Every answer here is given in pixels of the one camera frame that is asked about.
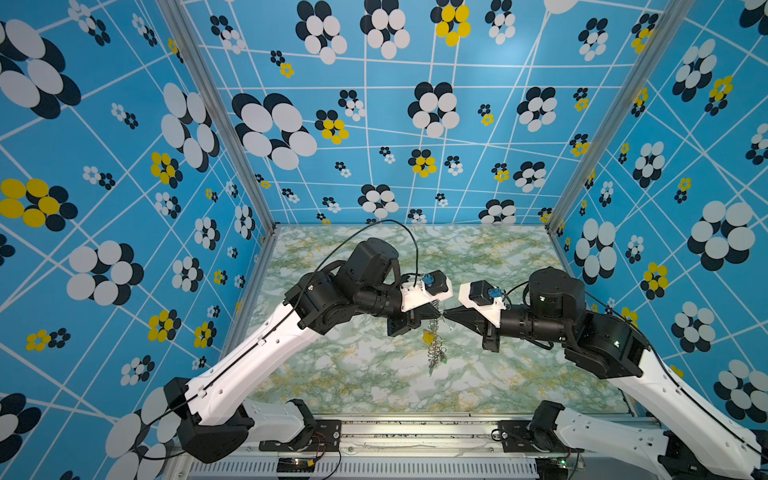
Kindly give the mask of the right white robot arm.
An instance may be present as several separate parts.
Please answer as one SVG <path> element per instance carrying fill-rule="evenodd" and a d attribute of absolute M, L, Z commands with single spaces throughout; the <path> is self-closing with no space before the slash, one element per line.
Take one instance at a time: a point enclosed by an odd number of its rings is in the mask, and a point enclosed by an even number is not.
<path fill-rule="evenodd" d="M 540 450 L 592 451 L 660 479 L 764 479 L 767 433 L 728 419 L 660 359 L 629 321 L 588 309 L 584 284 L 547 267 L 527 281 L 525 304 L 506 304 L 485 281 L 461 286 L 459 306 L 444 317 L 478 333 L 497 351 L 503 337 L 540 348 L 559 344 L 565 358 L 608 381 L 658 420 L 655 429 L 593 418 L 542 401 L 527 426 Z"/>

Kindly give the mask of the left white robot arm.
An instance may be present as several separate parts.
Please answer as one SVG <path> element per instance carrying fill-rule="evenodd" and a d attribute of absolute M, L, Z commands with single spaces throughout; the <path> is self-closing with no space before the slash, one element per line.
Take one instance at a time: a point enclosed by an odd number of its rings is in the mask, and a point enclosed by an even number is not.
<path fill-rule="evenodd" d="M 304 401 L 258 403 L 249 395 L 294 354 L 358 315 L 385 319 L 388 335 L 398 336 L 439 318 L 439 302 L 452 294 L 442 271 L 404 274 L 392 245 L 358 243 L 348 259 L 302 276 L 264 323 L 206 372 L 165 386 L 181 420 L 182 450 L 213 463 L 247 442 L 305 448 L 321 436 Z"/>

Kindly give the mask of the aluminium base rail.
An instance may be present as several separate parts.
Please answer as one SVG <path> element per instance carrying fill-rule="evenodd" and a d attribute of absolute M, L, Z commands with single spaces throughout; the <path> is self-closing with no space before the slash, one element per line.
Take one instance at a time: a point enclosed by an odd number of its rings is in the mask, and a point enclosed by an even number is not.
<path fill-rule="evenodd" d="M 650 479 L 652 473 L 605 453 L 540 452 L 522 438 L 511 450 L 492 437 L 499 415 L 348 415 L 337 446 L 313 453 L 267 452 L 246 443 L 204 464 L 171 460 L 164 479 Z"/>

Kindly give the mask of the aluminium corner post right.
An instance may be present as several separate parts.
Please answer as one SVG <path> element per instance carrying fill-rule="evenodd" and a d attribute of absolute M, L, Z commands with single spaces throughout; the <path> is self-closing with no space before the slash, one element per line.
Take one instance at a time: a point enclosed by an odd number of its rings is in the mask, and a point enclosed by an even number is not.
<path fill-rule="evenodd" d="M 547 231 L 551 236 L 556 234 L 557 228 L 573 208 L 583 183 L 599 163 L 605 149 L 623 123 L 633 100 L 654 72 L 694 4 L 694 0 L 668 2 L 661 14 L 656 33 L 630 70 L 624 84 L 601 121 L 586 156 L 574 170 L 554 207 L 553 215 L 547 225 Z"/>

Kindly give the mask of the aluminium corner post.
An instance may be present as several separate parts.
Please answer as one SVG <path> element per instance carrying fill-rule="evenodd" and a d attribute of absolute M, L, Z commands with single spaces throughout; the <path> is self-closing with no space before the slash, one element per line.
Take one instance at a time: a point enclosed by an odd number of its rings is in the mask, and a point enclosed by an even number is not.
<path fill-rule="evenodd" d="M 255 174 L 238 140 L 235 128 L 228 118 L 224 102 L 216 89 L 204 60 L 203 51 L 195 42 L 193 24 L 186 18 L 180 1 L 159 0 L 157 5 L 174 40 L 182 50 L 191 78 L 203 97 L 205 106 L 210 113 L 222 144 L 227 149 L 235 171 L 250 200 L 253 202 L 255 211 L 266 230 L 266 236 L 269 237 L 274 234 L 276 223 L 264 196 L 259 191 Z"/>
<path fill-rule="evenodd" d="M 586 156 L 574 170 L 554 207 L 553 215 L 547 225 L 547 231 L 551 236 L 556 234 L 557 228 L 573 208 L 583 183 L 599 163 L 605 149 L 623 123 L 633 100 L 654 72 L 694 4 L 694 0 L 668 2 L 661 14 L 656 33 L 630 70 L 624 84 L 601 121 Z"/>

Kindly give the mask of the aluminium corner post left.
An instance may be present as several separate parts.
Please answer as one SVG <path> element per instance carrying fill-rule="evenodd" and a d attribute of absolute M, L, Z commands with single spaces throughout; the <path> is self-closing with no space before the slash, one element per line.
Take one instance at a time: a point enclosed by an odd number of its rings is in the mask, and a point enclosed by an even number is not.
<path fill-rule="evenodd" d="M 276 223 L 264 196 L 259 191 L 255 174 L 238 140 L 235 128 L 228 118 L 224 102 L 216 89 L 204 60 L 203 51 L 195 42 L 193 24 L 186 18 L 180 1 L 159 0 L 157 5 L 174 40 L 182 50 L 191 78 L 203 97 L 205 106 L 210 113 L 222 144 L 227 149 L 235 171 L 250 200 L 253 202 L 255 211 L 266 230 L 266 236 L 269 237 L 274 234 Z"/>

